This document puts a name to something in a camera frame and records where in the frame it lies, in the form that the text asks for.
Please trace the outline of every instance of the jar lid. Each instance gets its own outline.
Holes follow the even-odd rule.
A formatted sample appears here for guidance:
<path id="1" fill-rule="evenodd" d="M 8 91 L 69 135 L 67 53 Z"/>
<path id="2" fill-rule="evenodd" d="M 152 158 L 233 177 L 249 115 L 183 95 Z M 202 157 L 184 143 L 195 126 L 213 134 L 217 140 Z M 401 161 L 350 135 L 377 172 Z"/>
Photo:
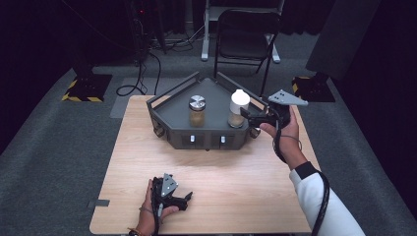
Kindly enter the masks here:
<path id="1" fill-rule="evenodd" d="M 195 111 L 202 111 L 206 108 L 206 100 L 200 95 L 194 95 L 190 98 L 189 106 Z"/>
<path id="2" fill-rule="evenodd" d="M 231 97 L 230 111 L 235 114 L 240 114 L 240 107 L 248 109 L 251 97 L 242 89 L 237 89 Z"/>

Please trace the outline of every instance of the white sleeve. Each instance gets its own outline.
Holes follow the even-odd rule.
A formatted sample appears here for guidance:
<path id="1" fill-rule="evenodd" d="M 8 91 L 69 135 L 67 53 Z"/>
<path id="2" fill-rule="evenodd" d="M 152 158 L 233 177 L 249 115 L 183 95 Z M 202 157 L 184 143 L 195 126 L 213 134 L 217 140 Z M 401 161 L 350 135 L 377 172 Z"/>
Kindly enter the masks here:
<path id="1" fill-rule="evenodd" d="M 289 177 L 294 184 L 300 207 L 306 215 L 310 228 L 313 229 L 322 205 L 324 184 L 319 173 L 311 171 L 312 168 L 315 169 L 310 162 L 303 165 L 311 167 L 304 168 L 302 174 L 298 173 L 297 167 L 290 172 Z M 319 235 L 365 235 L 353 215 L 332 189 L 330 189 L 328 208 Z"/>

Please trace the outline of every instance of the wooden table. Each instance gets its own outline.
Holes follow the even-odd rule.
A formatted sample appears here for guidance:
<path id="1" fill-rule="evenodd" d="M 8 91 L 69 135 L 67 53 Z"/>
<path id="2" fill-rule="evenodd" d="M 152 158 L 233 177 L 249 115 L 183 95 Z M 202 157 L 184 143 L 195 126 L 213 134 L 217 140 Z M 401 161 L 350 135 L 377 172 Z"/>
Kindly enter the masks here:
<path id="1" fill-rule="evenodd" d="M 174 197 L 194 192 L 186 211 L 164 219 L 160 234 L 310 232 L 289 169 L 262 132 L 239 150 L 174 149 L 154 133 L 146 101 L 132 96 L 99 195 L 94 234 L 127 234 L 138 222 L 148 179 L 172 174 Z M 298 109 L 303 152 L 319 168 Z"/>

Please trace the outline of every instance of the person's left hand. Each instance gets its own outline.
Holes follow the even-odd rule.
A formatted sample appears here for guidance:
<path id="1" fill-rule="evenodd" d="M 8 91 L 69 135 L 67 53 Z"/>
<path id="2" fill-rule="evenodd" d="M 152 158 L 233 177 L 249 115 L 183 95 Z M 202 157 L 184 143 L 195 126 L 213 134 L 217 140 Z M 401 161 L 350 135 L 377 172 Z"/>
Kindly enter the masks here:
<path id="1" fill-rule="evenodd" d="M 136 226 L 136 229 L 142 233 L 142 235 L 149 236 L 153 233 L 155 229 L 155 221 L 153 218 L 153 211 L 152 211 L 152 204 L 151 204 L 151 191 L 152 191 L 152 180 L 149 179 L 148 182 L 148 189 L 147 195 L 145 197 L 145 201 L 142 204 L 142 210 L 139 214 L 139 223 Z M 178 206 L 169 206 L 162 211 L 162 215 L 160 217 L 161 220 L 166 216 L 178 211 Z"/>

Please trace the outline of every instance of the white lid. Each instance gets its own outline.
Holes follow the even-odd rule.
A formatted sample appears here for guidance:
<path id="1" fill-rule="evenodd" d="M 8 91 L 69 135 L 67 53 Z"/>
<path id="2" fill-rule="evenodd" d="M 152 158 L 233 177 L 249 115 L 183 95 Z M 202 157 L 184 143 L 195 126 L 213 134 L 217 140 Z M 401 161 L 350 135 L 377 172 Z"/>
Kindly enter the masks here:
<path id="1" fill-rule="evenodd" d="M 237 89 L 232 94 L 230 110 L 235 114 L 240 114 L 240 107 L 248 109 L 249 102 L 251 102 L 251 97 L 241 89 Z"/>

